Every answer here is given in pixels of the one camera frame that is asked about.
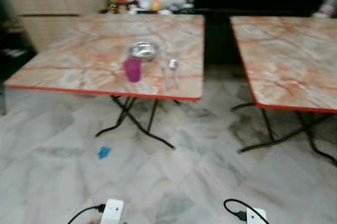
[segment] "black cable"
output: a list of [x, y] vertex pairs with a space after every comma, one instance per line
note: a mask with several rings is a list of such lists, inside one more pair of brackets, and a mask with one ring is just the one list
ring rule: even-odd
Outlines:
[[83, 209], [81, 212], [79, 212], [78, 214], [76, 214], [69, 222], [68, 224], [72, 223], [74, 219], [76, 219], [81, 213], [90, 210], [90, 209], [97, 209], [99, 212], [104, 212], [105, 209], [105, 204], [100, 204], [99, 206], [94, 206], [94, 207], [88, 207]]
[[246, 204], [245, 202], [241, 201], [241, 200], [238, 200], [238, 199], [227, 199], [223, 202], [223, 206], [225, 207], [225, 209], [231, 213], [232, 215], [235, 215], [237, 216], [240, 220], [243, 220], [243, 221], [247, 221], [247, 213], [246, 212], [243, 212], [243, 211], [239, 211], [239, 212], [233, 212], [232, 210], [230, 210], [228, 207], [227, 207], [227, 203], [228, 202], [237, 202], [237, 203], [240, 203], [242, 205], [244, 205], [245, 207], [248, 207], [249, 209], [251, 209], [257, 216], [259, 216], [263, 221], [264, 223], [266, 224], [269, 224], [269, 222], [261, 215], [259, 214], [258, 211], [256, 211], [254, 208], [252, 208], [250, 205]]

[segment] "plastic cup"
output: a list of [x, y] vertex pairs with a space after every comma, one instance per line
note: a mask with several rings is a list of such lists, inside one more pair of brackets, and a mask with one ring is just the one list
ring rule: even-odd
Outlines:
[[141, 61], [139, 59], [127, 59], [123, 65], [130, 82], [138, 82], [141, 79]]

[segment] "wooden cabinet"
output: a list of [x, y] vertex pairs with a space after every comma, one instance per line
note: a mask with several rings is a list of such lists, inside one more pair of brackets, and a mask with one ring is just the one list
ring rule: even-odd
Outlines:
[[38, 52], [83, 15], [98, 13], [105, 0], [10, 0]]

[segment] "metal bowl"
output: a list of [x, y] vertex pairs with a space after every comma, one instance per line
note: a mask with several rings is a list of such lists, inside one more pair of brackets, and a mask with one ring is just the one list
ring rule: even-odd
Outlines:
[[139, 42], [131, 45], [129, 54], [131, 57], [138, 58], [142, 62], [148, 62], [156, 57], [158, 45], [151, 42]]

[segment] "metal spoon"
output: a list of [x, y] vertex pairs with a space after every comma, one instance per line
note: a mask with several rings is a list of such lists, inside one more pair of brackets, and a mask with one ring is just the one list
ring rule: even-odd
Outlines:
[[166, 73], [165, 73], [166, 67], [165, 67], [165, 63], [164, 62], [161, 62], [160, 69], [162, 70], [163, 75], [164, 75], [164, 89], [165, 89], [165, 91], [167, 91], [167, 79], [166, 79]]
[[175, 59], [171, 59], [170, 63], [168, 64], [169, 69], [173, 71], [174, 74], [174, 84], [175, 84], [175, 88], [179, 88], [179, 81], [178, 81], [178, 75], [177, 75], [177, 68], [178, 68], [178, 61]]

